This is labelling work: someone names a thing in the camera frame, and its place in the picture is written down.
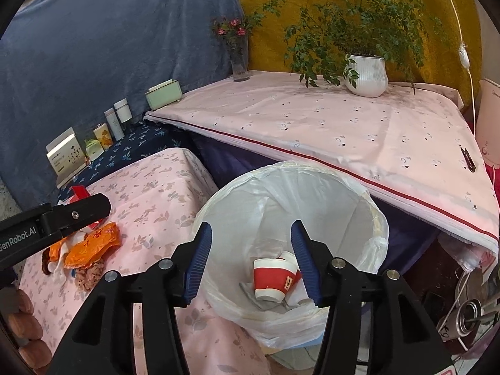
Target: white trash bag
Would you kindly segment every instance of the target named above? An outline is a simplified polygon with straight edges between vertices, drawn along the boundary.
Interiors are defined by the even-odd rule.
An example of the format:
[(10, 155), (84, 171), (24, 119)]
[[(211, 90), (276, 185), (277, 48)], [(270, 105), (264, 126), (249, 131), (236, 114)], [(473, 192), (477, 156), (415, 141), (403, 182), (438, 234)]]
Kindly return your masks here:
[(253, 282), (253, 261), (293, 252), (290, 229), (302, 220), (313, 240), (358, 269), (376, 273), (386, 257), (389, 227), (368, 191), (350, 176), (316, 163), (287, 161), (246, 173), (199, 211), (212, 226), (202, 291), (218, 315), (270, 348), (291, 348), (324, 332), (328, 308), (312, 300), (287, 311), (259, 310), (239, 287)]

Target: red trim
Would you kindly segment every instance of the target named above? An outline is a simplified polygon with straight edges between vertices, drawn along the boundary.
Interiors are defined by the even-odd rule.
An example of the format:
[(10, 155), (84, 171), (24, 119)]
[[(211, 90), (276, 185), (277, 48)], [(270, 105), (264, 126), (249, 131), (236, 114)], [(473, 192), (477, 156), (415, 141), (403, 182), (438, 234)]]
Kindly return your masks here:
[(484, 230), (480, 229), (479, 227), (476, 227), (475, 225), (469, 223), (468, 221), (465, 221), (462, 218), (457, 217), (457, 216), (455, 216), (455, 215), (447, 212), (446, 210), (442, 210), (439, 207), (434, 206), (433, 204), (426, 203), (423, 200), (420, 200), (420, 199), (417, 199), (415, 197), (409, 196), (409, 195), (407, 195), (405, 193), (398, 192), (397, 190), (391, 189), (390, 187), (384, 186), (384, 185), (382, 185), (380, 183), (376, 183), (376, 182), (371, 181), (369, 179), (366, 179), (366, 178), (364, 178), (362, 176), (356, 175), (355, 173), (353, 173), (353, 172), (351, 172), (351, 171), (349, 171), (347, 169), (343, 169), (343, 168), (340, 168), (339, 166), (332, 165), (332, 164), (330, 164), (328, 162), (325, 162), (325, 161), (323, 161), (321, 159), (317, 159), (317, 158), (315, 158), (313, 156), (305, 155), (305, 154), (301, 154), (301, 153), (297, 153), (297, 152), (293, 152), (292, 150), (289, 150), (289, 149), (278, 148), (277, 146), (269, 145), (269, 144), (266, 144), (264, 142), (255, 141), (255, 140), (250, 139), (250, 138), (244, 138), (244, 137), (241, 137), (241, 136), (229, 134), (228, 132), (222, 132), (222, 131), (217, 131), (217, 130), (214, 130), (214, 129), (211, 129), (211, 128), (201, 127), (199, 125), (191, 124), (191, 123), (186, 122), (186, 121), (172, 120), (170, 118), (161, 118), (161, 119), (162, 120), (166, 120), (166, 121), (179, 122), (181, 124), (189, 125), (191, 127), (195, 127), (195, 128), (199, 128), (199, 129), (204, 129), (205, 131), (210, 131), (211, 133), (217, 133), (217, 134), (221, 134), (221, 135), (226, 135), (226, 136), (229, 136), (231, 138), (236, 138), (236, 139), (241, 139), (243, 141), (247, 141), (249, 143), (266, 146), (267, 148), (274, 149), (274, 150), (277, 150), (277, 151), (281, 151), (282, 153), (289, 153), (289, 154), (292, 154), (292, 155), (295, 155), (295, 156), (301, 156), (301, 158), (306, 158), (306, 159), (314, 160), (316, 162), (322, 163), (323, 165), (329, 166), (330, 168), (339, 170), (339, 171), (341, 171), (343, 173), (347, 173), (348, 175), (351, 175), (352, 177), (354, 177), (356, 179), (359, 179), (359, 180), (361, 180), (362, 182), (364, 182), (366, 184), (370, 184), (372, 186), (376, 186), (377, 188), (380, 188), (382, 190), (388, 191), (389, 193), (395, 194), (396, 196), (399, 196), (401, 198), (405, 198), (406, 200), (414, 201), (415, 203), (421, 204), (422, 206), (426, 206), (427, 208), (430, 208), (430, 209), (432, 209), (434, 211), (437, 211), (437, 212), (439, 212), (441, 214), (444, 214), (446, 217), (449, 217), (449, 218), (451, 218), (451, 219), (453, 219), (455, 221), (458, 221), (459, 223), (462, 223), (462, 224), (466, 225), (467, 227), (470, 227), (471, 229), (476, 230), (477, 232), (479, 232), (481, 234), (488, 235), (489, 237), (491, 237), (491, 238), (495, 239), (496, 241), (498, 241), (498, 237), (496, 235), (491, 234), (490, 232), (484, 231)]

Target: blue fabric backdrop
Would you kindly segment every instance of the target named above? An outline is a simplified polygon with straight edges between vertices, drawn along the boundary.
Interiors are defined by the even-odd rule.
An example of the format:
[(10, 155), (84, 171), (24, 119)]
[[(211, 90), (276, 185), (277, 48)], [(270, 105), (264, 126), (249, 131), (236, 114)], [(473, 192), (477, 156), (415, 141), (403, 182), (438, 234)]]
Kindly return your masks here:
[(81, 142), (126, 97), (178, 79), (184, 92), (228, 76), (213, 17), (238, 0), (35, 0), (0, 40), (0, 177), (23, 208), (57, 198), (45, 146), (73, 127)]

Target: floral tablecloth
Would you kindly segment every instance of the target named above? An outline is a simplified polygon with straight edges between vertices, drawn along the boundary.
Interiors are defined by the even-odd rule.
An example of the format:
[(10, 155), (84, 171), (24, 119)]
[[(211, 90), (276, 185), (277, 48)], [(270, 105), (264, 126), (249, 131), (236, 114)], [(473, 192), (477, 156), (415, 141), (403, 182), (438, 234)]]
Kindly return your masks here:
[[(107, 258), (105, 269), (127, 275), (170, 257), (217, 187), (189, 150), (170, 148), (106, 176), (88, 191), (108, 196), (112, 210), (107, 221), (115, 221), (121, 232), (122, 246)], [(33, 301), (43, 340), (54, 352), (87, 295), (77, 292), (73, 278), (56, 285), (42, 273), (41, 261), (40, 253), (27, 260), (20, 288)], [(217, 317), (201, 293), (176, 313), (191, 373), (269, 374), (257, 343), (239, 326)], [(145, 375), (140, 304), (134, 306), (133, 329), (137, 375)]]

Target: dark blue floral cloth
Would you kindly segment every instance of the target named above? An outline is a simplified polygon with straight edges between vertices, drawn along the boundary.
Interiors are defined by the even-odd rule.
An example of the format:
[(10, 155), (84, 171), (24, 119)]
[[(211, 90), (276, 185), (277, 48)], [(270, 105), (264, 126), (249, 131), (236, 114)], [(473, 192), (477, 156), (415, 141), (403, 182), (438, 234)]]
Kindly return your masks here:
[(144, 121), (122, 140), (115, 142), (99, 158), (82, 170), (59, 192), (59, 200), (73, 196), (72, 186), (85, 187), (125, 166), (167, 148), (187, 148), (199, 155), (189, 134), (173, 125)]

